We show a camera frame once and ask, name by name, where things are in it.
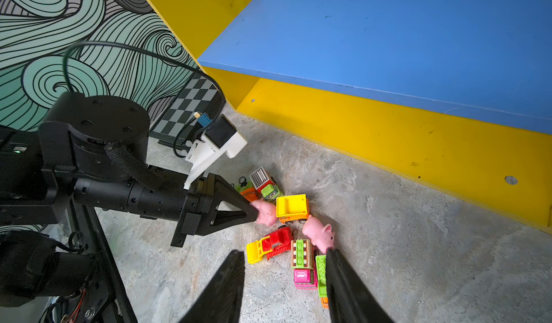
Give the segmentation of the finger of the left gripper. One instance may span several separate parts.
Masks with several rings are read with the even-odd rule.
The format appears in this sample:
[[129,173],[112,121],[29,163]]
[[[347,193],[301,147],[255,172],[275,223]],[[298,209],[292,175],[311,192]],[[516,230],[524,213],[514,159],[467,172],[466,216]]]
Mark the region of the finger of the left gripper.
[[209,174],[207,182],[208,200],[211,209],[218,208],[222,202],[225,202],[228,206],[245,213],[257,213],[257,210],[250,205],[250,202],[237,192],[222,176]]
[[213,209],[203,219],[202,236],[210,235],[236,225],[255,222],[258,215],[259,212],[252,206],[247,206],[246,209],[236,211]]

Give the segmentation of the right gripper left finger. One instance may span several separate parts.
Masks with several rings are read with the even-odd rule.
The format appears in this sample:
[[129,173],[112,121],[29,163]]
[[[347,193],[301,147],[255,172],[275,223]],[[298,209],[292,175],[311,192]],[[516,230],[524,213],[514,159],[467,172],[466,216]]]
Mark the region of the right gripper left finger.
[[239,322],[244,262],[242,251],[231,251],[180,322]]

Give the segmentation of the green orange tractor toy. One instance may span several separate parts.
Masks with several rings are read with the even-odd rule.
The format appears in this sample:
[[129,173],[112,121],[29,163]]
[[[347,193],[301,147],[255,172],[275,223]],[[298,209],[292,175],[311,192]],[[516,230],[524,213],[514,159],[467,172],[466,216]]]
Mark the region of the green orange tractor toy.
[[262,195],[254,188],[253,183],[245,176],[241,176],[238,180],[237,191],[249,202],[262,199]]

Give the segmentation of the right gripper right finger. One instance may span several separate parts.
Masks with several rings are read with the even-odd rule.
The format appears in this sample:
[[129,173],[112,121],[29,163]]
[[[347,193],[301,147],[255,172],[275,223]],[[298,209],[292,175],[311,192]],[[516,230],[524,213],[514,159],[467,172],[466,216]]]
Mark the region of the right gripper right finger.
[[332,322],[393,322],[340,250],[326,253],[326,283]]

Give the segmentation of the pink toy pig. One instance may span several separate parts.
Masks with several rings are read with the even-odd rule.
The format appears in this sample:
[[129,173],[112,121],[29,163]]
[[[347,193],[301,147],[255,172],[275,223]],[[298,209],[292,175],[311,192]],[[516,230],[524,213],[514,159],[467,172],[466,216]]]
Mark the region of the pink toy pig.
[[311,243],[322,254],[326,254],[328,249],[334,248],[335,233],[332,230],[331,224],[324,225],[313,215],[309,215],[303,226],[302,233],[307,239],[311,240]]
[[256,223],[268,227],[276,224],[278,217],[276,215],[276,206],[263,200],[255,200],[250,203],[258,211]]

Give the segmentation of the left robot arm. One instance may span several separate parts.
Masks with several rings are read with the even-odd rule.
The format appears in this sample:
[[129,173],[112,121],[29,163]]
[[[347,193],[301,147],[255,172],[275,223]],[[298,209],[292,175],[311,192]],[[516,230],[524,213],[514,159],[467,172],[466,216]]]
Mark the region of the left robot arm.
[[252,222],[258,212],[221,176],[187,176],[147,164],[149,116],[109,95],[60,96],[36,132],[1,129],[2,225],[55,224],[81,234],[64,246],[40,232],[1,235],[1,305],[80,294],[103,306],[118,275],[96,208],[174,221],[171,244]]

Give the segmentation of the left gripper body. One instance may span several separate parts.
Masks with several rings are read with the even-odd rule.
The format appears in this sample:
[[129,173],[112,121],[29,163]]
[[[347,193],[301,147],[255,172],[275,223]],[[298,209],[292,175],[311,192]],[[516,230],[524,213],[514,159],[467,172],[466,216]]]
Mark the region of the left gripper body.
[[195,180],[185,196],[181,214],[170,245],[182,248],[189,235],[205,236],[224,229],[221,203],[216,196],[224,186],[222,176],[209,174]]

